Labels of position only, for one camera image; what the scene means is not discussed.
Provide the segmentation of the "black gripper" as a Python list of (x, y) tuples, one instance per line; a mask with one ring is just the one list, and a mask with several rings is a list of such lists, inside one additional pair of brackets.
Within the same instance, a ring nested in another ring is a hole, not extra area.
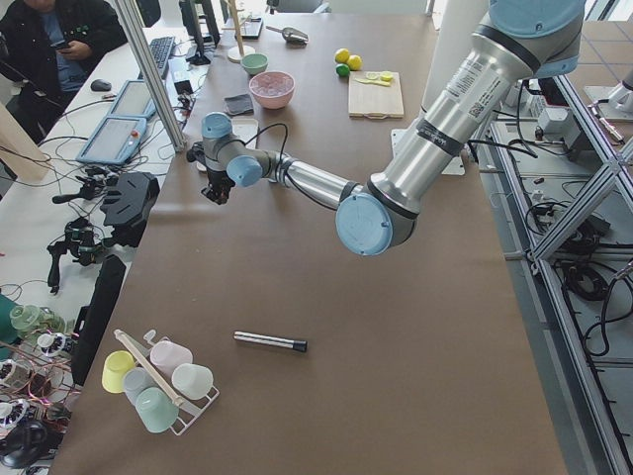
[(229, 198), (230, 189), (235, 182), (227, 175), (225, 170), (207, 170), (208, 185), (201, 190), (201, 194), (209, 200), (215, 200), (218, 205), (224, 205)]

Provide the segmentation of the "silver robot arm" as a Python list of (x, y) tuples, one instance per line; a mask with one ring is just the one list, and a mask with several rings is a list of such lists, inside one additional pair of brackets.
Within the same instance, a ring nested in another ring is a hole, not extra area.
[(233, 186), (267, 178), (334, 211), (338, 237), (350, 251), (378, 255), (411, 236), (423, 194), (511, 85), (576, 68), (584, 11), (582, 1), (490, 2), (469, 54), (428, 111), (406, 129), (390, 163), (365, 184), (282, 151), (251, 149), (219, 112), (203, 119), (202, 139), (187, 159), (206, 169), (209, 183), (202, 193), (211, 201), (223, 204)]

